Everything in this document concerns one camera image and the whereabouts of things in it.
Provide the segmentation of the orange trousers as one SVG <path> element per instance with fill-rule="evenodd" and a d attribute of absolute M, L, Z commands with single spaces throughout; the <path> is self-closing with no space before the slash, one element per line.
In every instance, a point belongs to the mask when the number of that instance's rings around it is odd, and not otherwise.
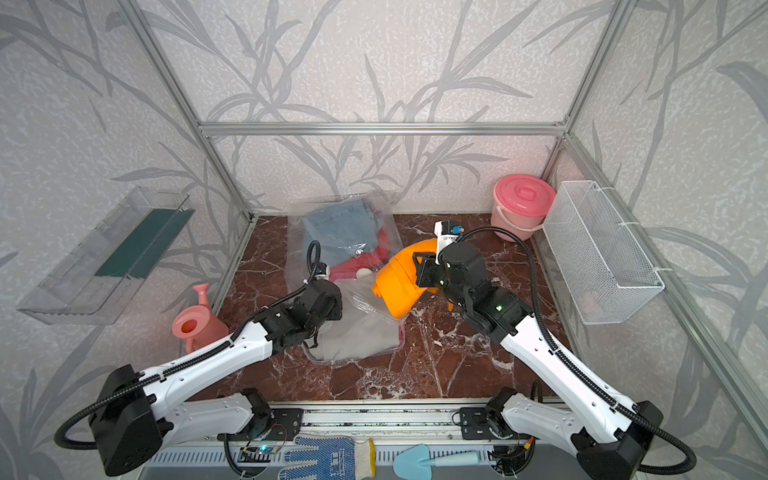
<path fill-rule="evenodd" d="M 441 237 L 423 240 L 404 248 L 377 273 L 372 291 L 385 302 L 396 320 L 404 319 L 424 292 L 438 292 L 437 288 L 422 288 L 417 285 L 413 254 L 436 253 L 439 240 Z"/>

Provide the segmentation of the clear plastic vacuum bag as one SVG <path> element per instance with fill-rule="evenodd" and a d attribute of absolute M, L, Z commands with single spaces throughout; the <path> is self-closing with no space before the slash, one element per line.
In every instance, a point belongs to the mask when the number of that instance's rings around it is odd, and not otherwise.
<path fill-rule="evenodd" d="M 306 280 L 307 249 L 321 246 L 327 278 L 342 295 L 342 318 L 319 328 L 303 346 L 314 364 L 363 360 L 400 350 L 402 320 L 372 290 L 375 276 L 403 247 L 392 212 L 392 192 L 299 199 L 287 210 L 284 277 L 294 290 Z"/>

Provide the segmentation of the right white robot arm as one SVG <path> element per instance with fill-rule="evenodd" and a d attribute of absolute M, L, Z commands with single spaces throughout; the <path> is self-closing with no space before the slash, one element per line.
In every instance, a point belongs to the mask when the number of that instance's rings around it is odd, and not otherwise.
<path fill-rule="evenodd" d="M 466 322 L 522 360 L 570 409 L 524 407 L 522 396 L 512 394 L 499 414 L 511 431 L 572 454 L 592 479 L 673 476 L 695 468 L 694 450 L 661 428 L 660 410 L 608 388 L 546 328 L 538 293 L 526 303 L 493 282 L 471 243 L 456 241 L 406 258 L 415 267 L 416 285 L 440 291 Z"/>

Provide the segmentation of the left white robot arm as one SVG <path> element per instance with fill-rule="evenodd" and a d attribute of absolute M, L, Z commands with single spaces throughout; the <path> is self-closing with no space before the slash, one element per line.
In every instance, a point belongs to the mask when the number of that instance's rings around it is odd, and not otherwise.
<path fill-rule="evenodd" d="M 259 406 L 253 394 L 196 401 L 194 395 L 224 377 L 312 338 L 326 321 L 342 317 L 337 285 L 315 279 L 260 310 L 238 329 L 201 350 L 137 372 L 114 370 L 99 398 L 65 420 L 54 434 L 67 450 L 95 450 L 110 477 L 128 473 L 158 451 L 209 433 L 253 431 Z"/>

